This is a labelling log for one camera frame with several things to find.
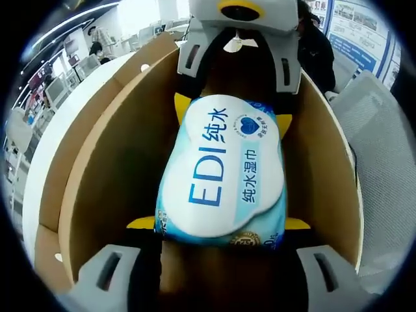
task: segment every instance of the white desk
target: white desk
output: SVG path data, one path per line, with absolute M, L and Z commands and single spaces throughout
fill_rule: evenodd
M 39 226 L 40 200 L 47 173 L 60 141 L 90 98 L 127 62 L 134 53 L 124 55 L 97 68 L 68 96 L 52 118 L 34 153 L 23 199 L 23 239 L 34 264 L 34 247 Z

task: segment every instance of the black jacket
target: black jacket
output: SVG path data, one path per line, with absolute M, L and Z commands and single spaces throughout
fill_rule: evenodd
M 299 39 L 298 60 L 322 93 L 335 88 L 333 51 L 330 41 L 312 23 Z

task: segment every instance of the gold seal sticker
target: gold seal sticker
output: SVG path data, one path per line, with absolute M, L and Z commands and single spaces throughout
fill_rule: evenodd
M 260 237 L 254 232 L 242 232 L 234 237 L 230 244 L 237 246 L 256 246 L 260 245 Z

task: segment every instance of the wet wipes package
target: wet wipes package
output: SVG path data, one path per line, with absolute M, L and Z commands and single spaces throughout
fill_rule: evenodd
M 159 187 L 155 229 L 204 245 L 265 245 L 285 229 L 286 190 L 276 116 L 261 103 L 193 101 Z

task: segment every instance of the cardboard box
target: cardboard box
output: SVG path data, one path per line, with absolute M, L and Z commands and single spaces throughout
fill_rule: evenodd
M 154 212 L 179 128 L 174 109 L 178 56 L 174 51 L 134 78 L 107 107 L 79 151 L 58 229 L 72 281 L 130 221 Z M 262 101 L 270 87 L 270 67 L 263 59 L 255 47 L 220 51 L 203 94 Z M 323 243 L 356 266 L 363 221 L 348 143 L 326 100 L 305 74 L 297 99 L 298 112 L 282 141 L 289 216 L 312 225 Z M 250 291 L 257 296 L 278 282 L 270 274 L 275 264 L 269 257 L 243 258 L 227 250 L 171 242 L 164 243 L 161 259 L 161 292 L 167 296 L 203 292 L 222 300 L 249 296 Z
M 164 33 L 136 52 L 89 99 L 70 125 L 62 141 L 60 141 L 45 179 L 40 203 L 34 260 L 36 271 L 53 290 L 65 291 L 71 286 L 68 279 L 65 281 L 62 278 L 62 276 L 65 276 L 64 268 L 62 263 L 59 263 L 53 255 L 60 252 L 58 244 L 60 207 L 68 177 L 81 146 L 94 124 L 116 95 L 133 78 L 140 76 L 141 66 L 143 64 L 152 65 L 175 49 L 177 49 L 177 46 L 174 39 L 169 34 Z M 48 244 L 47 241 L 56 241 L 56 244 Z

